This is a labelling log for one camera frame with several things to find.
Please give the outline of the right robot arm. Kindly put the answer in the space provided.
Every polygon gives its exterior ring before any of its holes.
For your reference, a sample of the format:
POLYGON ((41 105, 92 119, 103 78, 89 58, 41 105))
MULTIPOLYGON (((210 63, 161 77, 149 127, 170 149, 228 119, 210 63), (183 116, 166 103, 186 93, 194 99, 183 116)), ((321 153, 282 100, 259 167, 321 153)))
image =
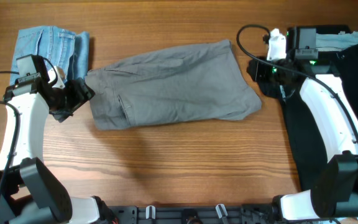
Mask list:
POLYGON ((267 29, 248 74, 282 107, 301 191, 274 197, 271 222, 358 218, 358 31, 267 29))

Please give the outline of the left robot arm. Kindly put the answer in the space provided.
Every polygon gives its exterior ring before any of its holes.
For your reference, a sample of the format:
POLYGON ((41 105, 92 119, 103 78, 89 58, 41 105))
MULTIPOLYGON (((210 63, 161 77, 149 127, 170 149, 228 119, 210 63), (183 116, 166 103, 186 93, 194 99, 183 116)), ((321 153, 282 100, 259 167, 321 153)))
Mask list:
POLYGON ((63 82, 39 55, 17 59, 19 78, 0 104, 7 124, 0 153, 0 223, 106 223, 113 220, 99 197, 71 197, 43 162, 44 127, 52 115, 63 122, 92 99, 81 78, 63 82))

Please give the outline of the grey shorts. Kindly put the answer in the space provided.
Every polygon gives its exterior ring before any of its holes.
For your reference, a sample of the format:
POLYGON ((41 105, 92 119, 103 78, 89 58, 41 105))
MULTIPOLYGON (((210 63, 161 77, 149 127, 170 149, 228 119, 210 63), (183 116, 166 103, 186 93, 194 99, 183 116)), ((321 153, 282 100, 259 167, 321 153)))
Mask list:
POLYGON ((98 129, 242 120, 262 102, 245 82, 229 40, 172 47, 90 70, 98 129))

